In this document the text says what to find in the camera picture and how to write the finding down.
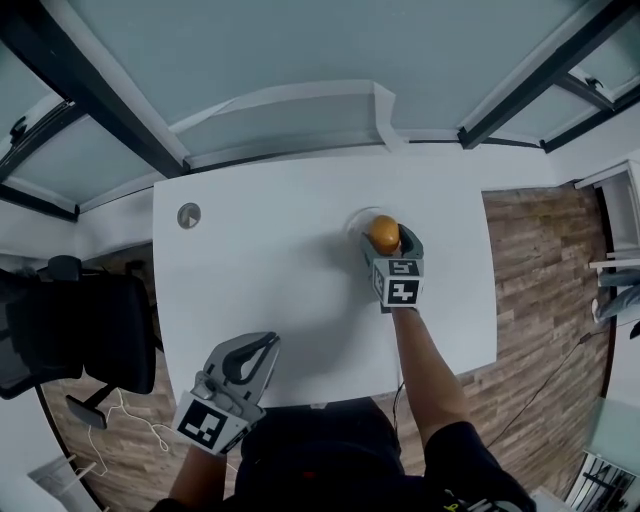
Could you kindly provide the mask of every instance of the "chair armrest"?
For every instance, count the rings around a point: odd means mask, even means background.
[[[73,256],[55,256],[49,260],[47,270],[54,281],[80,281],[82,262]]]

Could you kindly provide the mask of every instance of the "office chair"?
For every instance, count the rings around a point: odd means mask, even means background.
[[[71,412],[105,429],[96,407],[115,388],[148,394],[155,380],[151,308],[142,281],[127,272],[83,270],[80,260],[49,260],[51,282],[0,270],[0,397],[38,384],[77,379],[82,371],[106,385]]]

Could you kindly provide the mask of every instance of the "person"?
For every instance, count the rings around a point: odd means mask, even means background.
[[[223,501],[226,457],[194,445],[169,497],[153,510],[268,509],[272,504],[299,509],[416,505],[457,512],[534,511],[535,503],[482,444],[462,387],[420,314],[395,308],[391,315],[424,450],[423,477],[404,474],[395,431],[370,398],[325,409],[273,408],[242,442],[233,496]]]
[[[599,304],[598,299],[593,299],[591,312],[593,321],[597,324],[619,315],[629,306],[640,304],[640,270],[626,268],[617,272],[603,272],[598,276],[598,286],[602,288],[630,286],[630,288],[605,304]]]

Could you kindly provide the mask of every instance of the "wooden floor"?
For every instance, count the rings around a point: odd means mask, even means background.
[[[600,213],[592,190],[567,186],[488,193],[484,196],[493,251],[498,307],[498,361],[460,376],[473,417],[485,443],[491,443],[532,399],[534,393],[587,332],[597,333],[590,303],[598,293],[590,260],[605,254]],[[144,269],[150,297],[152,251],[141,247],[97,264],[122,271],[127,260],[148,262]],[[528,490],[544,485],[564,497],[582,462],[589,414],[599,395],[606,365],[608,334],[599,333],[575,352],[535,401],[491,446],[503,467]],[[60,433],[81,466],[96,460],[87,428],[68,412],[64,395],[86,398],[99,384],[84,377],[43,386]],[[175,403],[167,369],[158,358],[151,395],[124,393],[127,410],[152,423],[169,425]],[[391,413],[393,396],[376,397]],[[107,405],[115,405],[117,396]],[[422,450],[404,395],[399,410],[402,461],[410,474],[424,469]],[[186,446],[166,429],[164,453],[149,427],[116,409],[106,431],[93,431],[109,472],[88,481],[112,510],[149,510],[166,496]],[[229,457],[237,467],[237,453]],[[227,493],[235,473],[227,471]]]

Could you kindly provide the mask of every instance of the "forearm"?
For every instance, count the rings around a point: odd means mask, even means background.
[[[182,505],[200,510],[222,502],[227,457],[211,455],[197,446],[190,446],[169,498]]]
[[[470,421],[467,399],[419,313],[395,308],[392,316],[409,406],[425,446],[440,428]]]

